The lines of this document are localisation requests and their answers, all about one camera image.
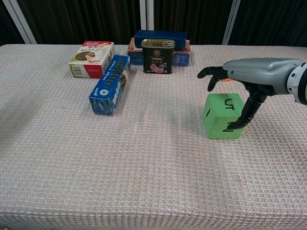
red and white box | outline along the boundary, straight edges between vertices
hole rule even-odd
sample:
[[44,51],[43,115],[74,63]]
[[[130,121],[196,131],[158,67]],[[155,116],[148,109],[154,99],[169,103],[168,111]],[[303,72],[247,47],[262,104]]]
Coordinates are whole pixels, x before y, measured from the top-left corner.
[[75,78],[101,78],[113,56],[113,42],[85,41],[69,67]]

tin can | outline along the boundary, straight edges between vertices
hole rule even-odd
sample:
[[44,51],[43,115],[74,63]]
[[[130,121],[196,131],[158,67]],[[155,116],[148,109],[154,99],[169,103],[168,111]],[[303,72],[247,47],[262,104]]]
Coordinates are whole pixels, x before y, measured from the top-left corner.
[[142,41],[145,73],[173,72],[175,42],[164,39],[144,39]]

robotic arm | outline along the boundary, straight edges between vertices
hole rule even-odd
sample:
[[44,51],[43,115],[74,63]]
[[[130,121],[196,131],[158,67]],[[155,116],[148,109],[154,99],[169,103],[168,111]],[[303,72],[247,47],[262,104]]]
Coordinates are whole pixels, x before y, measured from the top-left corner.
[[267,96],[292,94],[295,101],[307,105],[307,65],[301,59],[247,58],[232,60],[222,67],[206,67],[198,75],[213,75],[208,85],[212,91],[219,80],[233,79],[244,84],[249,92],[241,116],[227,130],[245,127]]

can label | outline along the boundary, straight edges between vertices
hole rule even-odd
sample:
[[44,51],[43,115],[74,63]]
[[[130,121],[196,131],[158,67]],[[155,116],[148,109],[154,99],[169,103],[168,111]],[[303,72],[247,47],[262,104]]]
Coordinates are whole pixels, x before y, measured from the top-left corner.
[[144,72],[172,73],[173,54],[173,48],[143,47]]

textured tablecloth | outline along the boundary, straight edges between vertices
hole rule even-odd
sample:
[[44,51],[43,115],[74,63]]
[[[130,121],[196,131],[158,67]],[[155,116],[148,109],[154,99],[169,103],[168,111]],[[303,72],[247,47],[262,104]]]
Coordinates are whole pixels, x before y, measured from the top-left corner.
[[[269,97],[240,139],[209,140],[206,66],[303,58],[299,47],[191,46],[189,67],[132,66],[113,116],[94,115],[79,46],[0,47],[0,226],[42,229],[307,229],[307,107]],[[116,46],[126,54],[127,46]],[[248,96],[219,82],[213,93]]]

